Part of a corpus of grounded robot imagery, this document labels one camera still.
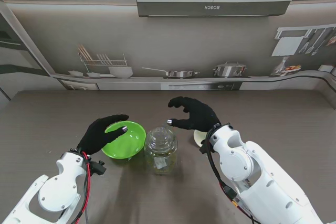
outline kitchen backsplash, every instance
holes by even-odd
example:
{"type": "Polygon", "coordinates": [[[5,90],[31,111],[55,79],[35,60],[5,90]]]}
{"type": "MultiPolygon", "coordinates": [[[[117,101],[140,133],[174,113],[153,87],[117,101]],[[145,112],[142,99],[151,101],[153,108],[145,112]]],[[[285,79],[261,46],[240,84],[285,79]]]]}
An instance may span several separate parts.
{"type": "MultiPolygon", "coordinates": [[[[93,60],[99,60],[96,54],[122,60],[124,54],[133,77],[165,76],[164,72],[143,69],[146,67],[193,70],[200,72],[198,77],[209,78],[215,66],[224,63],[245,65],[243,77],[269,76],[282,61],[282,57],[272,57],[279,42],[275,39],[279,27],[336,23],[336,3],[290,5],[287,13],[278,17],[226,18],[139,18],[136,6],[8,6],[59,74],[69,74],[71,70],[88,72],[78,56],[78,45],[82,44],[93,60]]],[[[318,29],[314,39],[322,31],[318,29]]],[[[308,39],[304,37],[306,30],[300,32],[302,41],[297,48],[302,48],[308,39]]],[[[283,32],[286,37],[297,34],[300,35],[296,31],[283,32]]],[[[336,46],[323,46],[314,56],[298,51],[289,57],[286,66],[300,66],[303,71],[336,64],[336,46]]],[[[100,65],[88,66],[89,71],[109,73],[106,63],[100,65]]]]}

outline gray countertop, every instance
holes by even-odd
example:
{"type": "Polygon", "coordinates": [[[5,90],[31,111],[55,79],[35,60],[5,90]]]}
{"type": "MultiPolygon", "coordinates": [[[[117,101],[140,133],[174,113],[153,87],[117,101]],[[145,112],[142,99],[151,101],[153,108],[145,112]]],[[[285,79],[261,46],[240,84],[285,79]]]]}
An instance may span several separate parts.
{"type": "MultiPolygon", "coordinates": [[[[324,223],[336,220],[336,113],[317,92],[285,90],[19,93],[0,113],[0,220],[37,177],[58,173],[56,160],[76,147],[96,118],[125,113],[149,131],[169,118],[186,117],[182,109],[167,107],[178,95],[213,107],[223,123],[240,131],[244,142],[261,145],[298,182],[324,223]]],[[[92,177],[91,224],[250,223],[221,192],[207,157],[193,142],[193,132],[175,133],[180,161],[169,176],[148,172],[142,152],[129,161],[115,161],[102,152],[92,156],[104,161],[107,171],[92,177]]],[[[81,187],[82,179],[77,183],[81,187]]],[[[58,216],[42,213],[36,199],[31,210],[53,221],[58,216]]]]}

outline spice jar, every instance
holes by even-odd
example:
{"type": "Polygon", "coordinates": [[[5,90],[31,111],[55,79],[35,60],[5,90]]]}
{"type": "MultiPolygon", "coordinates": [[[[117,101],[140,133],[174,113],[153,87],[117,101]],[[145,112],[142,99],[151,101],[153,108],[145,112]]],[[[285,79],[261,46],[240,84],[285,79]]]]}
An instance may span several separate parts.
{"type": "Polygon", "coordinates": [[[144,154],[147,166],[156,174],[169,174],[177,166],[177,139],[169,126],[151,130],[146,137],[144,154]]]}

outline stainless steel pot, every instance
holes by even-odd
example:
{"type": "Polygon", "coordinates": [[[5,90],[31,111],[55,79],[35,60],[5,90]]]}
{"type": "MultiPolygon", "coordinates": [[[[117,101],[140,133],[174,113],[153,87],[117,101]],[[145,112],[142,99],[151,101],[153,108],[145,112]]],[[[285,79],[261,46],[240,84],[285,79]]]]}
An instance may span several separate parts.
{"type": "Polygon", "coordinates": [[[166,70],[160,70],[160,69],[154,69],[154,68],[143,68],[143,69],[165,72],[165,74],[168,78],[181,78],[181,79],[183,79],[183,78],[193,78],[198,73],[200,73],[200,72],[195,72],[195,71],[166,71],[166,70]]]}
{"type": "Polygon", "coordinates": [[[225,63],[215,67],[214,77],[239,77],[246,69],[246,65],[237,63],[225,63]]]}

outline black glove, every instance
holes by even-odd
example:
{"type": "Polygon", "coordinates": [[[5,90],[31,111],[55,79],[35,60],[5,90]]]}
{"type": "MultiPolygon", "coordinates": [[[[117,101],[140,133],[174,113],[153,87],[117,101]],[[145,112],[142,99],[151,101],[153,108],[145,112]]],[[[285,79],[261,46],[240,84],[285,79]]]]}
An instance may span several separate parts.
{"type": "Polygon", "coordinates": [[[216,123],[220,124],[215,112],[206,104],[189,97],[176,97],[170,100],[168,107],[179,108],[183,106],[183,112],[189,113],[189,119],[169,119],[167,123],[174,127],[186,130],[198,130],[208,132],[216,123]]]}
{"type": "Polygon", "coordinates": [[[105,133],[106,128],[112,123],[126,121],[128,117],[128,115],[111,115],[95,120],[77,145],[77,149],[81,148],[81,151],[86,152],[88,155],[100,151],[105,145],[111,143],[128,130],[125,126],[115,131],[105,133]]]}

